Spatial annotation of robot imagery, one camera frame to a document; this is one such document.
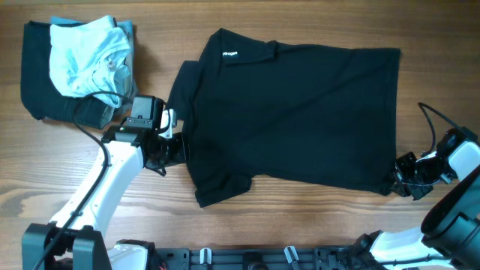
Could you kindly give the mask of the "black polo shirt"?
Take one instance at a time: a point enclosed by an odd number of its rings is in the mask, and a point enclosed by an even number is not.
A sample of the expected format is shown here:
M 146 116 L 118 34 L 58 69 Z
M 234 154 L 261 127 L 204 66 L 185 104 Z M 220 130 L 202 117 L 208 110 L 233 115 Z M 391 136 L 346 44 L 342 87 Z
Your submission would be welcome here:
M 201 207 L 255 176 L 386 196 L 401 52 L 263 42 L 224 28 L 185 61 L 168 99 Z

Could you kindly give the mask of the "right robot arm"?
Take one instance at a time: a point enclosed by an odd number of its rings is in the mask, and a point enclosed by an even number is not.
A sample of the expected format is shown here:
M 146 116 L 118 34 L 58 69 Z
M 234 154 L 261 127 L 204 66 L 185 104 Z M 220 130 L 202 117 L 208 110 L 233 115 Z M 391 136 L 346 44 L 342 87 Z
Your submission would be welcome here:
M 391 172 L 405 195 L 422 198 L 437 182 L 457 185 L 403 232 L 364 235 L 351 248 L 349 269 L 479 268 L 479 142 L 466 127 L 454 127 L 418 159 L 399 157 Z

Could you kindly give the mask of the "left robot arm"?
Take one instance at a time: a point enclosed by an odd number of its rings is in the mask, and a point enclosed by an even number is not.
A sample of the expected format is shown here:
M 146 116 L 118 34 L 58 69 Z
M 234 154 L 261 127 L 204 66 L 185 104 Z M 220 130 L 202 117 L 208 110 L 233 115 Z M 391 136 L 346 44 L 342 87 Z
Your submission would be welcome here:
M 121 240 L 107 249 L 104 235 L 127 187 L 143 169 L 165 176 L 188 159 L 176 113 L 154 96 L 132 101 L 130 116 L 95 142 L 99 154 L 67 204 L 47 224 L 31 224 L 22 237 L 24 269 L 167 269 L 149 241 Z

